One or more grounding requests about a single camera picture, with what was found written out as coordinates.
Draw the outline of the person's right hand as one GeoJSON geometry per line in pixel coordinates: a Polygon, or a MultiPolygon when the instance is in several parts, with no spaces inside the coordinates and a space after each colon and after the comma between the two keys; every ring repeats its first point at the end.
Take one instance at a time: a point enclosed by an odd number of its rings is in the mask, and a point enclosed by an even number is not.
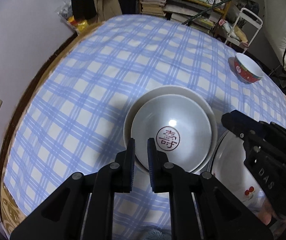
{"type": "Polygon", "coordinates": [[[267,198],[265,198],[257,217],[265,225],[268,225],[272,221],[272,219],[278,219],[276,213],[272,208],[272,205],[267,198]]]}

